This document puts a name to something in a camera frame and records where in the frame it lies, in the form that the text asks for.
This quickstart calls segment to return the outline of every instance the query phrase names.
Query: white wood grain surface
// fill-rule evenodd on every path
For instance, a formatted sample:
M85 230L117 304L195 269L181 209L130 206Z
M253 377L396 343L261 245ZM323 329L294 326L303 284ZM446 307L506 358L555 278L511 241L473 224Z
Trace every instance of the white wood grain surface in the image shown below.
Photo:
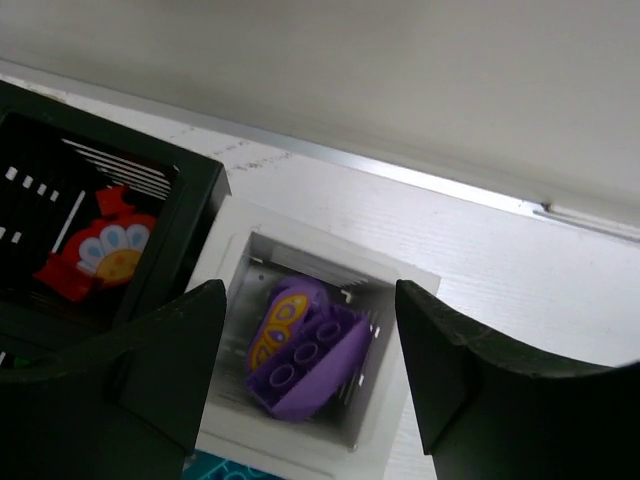
M508 335L597 363L640 357L635 246L27 86L222 161L234 195L440 275L444 301ZM431 460L422 456L410 401L385 478L436 478Z

